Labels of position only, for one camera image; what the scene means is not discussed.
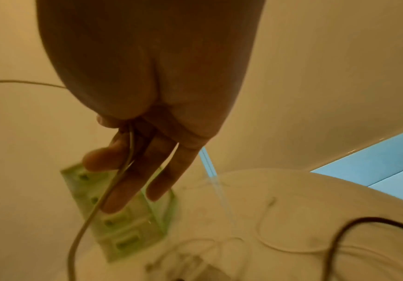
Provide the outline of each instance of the human hand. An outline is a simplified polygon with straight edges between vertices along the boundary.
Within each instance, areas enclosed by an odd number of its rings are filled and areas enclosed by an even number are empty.
[[[221,128],[246,72],[263,0],[38,0],[38,23],[61,80],[102,125],[137,134],[135,161],[103,210],[116,212],[150,184],[158,199]],[[89,170],[117,169],[117,134],[87,154]]]

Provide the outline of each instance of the wall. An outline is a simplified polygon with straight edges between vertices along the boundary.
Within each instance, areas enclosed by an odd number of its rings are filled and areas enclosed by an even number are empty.
[[[59,83],[30,0],[0,0],[0,78]],[[403,131],[403,1],[268,1],[218,172],[312,169]],[[66,92],[0,86],[0,280],[48,280],[81,219],[58,171],[112,131]],[[180,185],[205,175],[197,159]]]

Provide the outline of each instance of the white table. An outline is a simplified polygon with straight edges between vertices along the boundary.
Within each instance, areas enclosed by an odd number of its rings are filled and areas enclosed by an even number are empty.
[[[215,186],[221,186],[229,211],[225,210]],[[145,265],[171,245],[197,237],[223,239],[231,236],[244,238],[252,252],[247,270],[240,276],[242,281],[320,280],[324,254],[283,253],[256,239],[255,225],[273,197],[276,204],[268,211],[260,233],[272,244],[284,248],[325,246],[345,222],[356,217],[381,216],[403,222],[402,200],[351,182],[301,171],[253,169],[230,172],[219,176],[218,185],[205,180],[178,188],[176,194],[179,210],[166,239],[112,264],[105,262],[98,245],[94,245],[79,255],[78,280],[150,280]],[[403,263],[402,230],[377,224],[360,225],[350,232],[345,243],[367,245]],[[373,258],[363,251],[357,253],[338,255],[335,268],[344,280],[403,280],[403,271],[385,259]],[[214,256],[207,255],[205,259],[211,261]],[[244,244],[231,241],[222,247],[221,258],[215,265],[234,276],[245,256],[248,255]],[[65,272],[55,279],[63,280],[66,280]]]

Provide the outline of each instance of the white cable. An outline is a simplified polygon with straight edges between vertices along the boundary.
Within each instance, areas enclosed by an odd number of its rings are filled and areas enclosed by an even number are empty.
[[[329,246],[322,246],[322,247],[316,247],[316,248],[309,248],[309,249],[290,249],[290,248],[285,248],[283,246],[278,246],[278,245],[274,245],[271,242],[267,241],[265,238],[262,237],[261,235],[261,225],[263,224],[267,213],[269,212],[269,210],[271,209],[271,207],[273,207],[276,203],[277,199],[274,197],[272,198],[268,205],[266,206],[265,210],[263,211],[263,213],[261,214],[260,218],[257,221],[257,224],[255,225],[255,237],[257,238],[257,240],[262,243],[264,246],[279,251],[279,252],[284,252],[284,253],[289,253],[289,254],[317,254],[317,253],[325,253],[329,250]],[[395,266],[398,266],[398,268],[400,268],[401,270],[403,270],[403,263],[400,262],[399,260],[393,259],[389,256],[387,256],[386,254],[380,253],[375,249],[366,247],[366,246],[362,246],[362,245],[357,245],[357,244],[342,244],[340,245],[340,249],[341,251],[344,252],[354,252],[354,250],[358,250],[358,251],[363,251],[363,252],[369,252],[374,254],[377,257],[382,257],[385,260],[388,260],[389,262],[393,263]]]

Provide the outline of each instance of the green drawer organizer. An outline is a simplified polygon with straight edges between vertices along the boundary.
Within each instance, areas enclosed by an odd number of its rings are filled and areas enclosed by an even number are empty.
[[[145,195],[146,187],[160,171],[161,168],[121,211],[115,214],[99,212],[95,216],[90,229],[108,262],[144,249],[167,234],[176,205],[173,191],[156,202]],[[82,216],[87,218],[115,172],[92,173],[77,164],[62,170],[61,175]]]

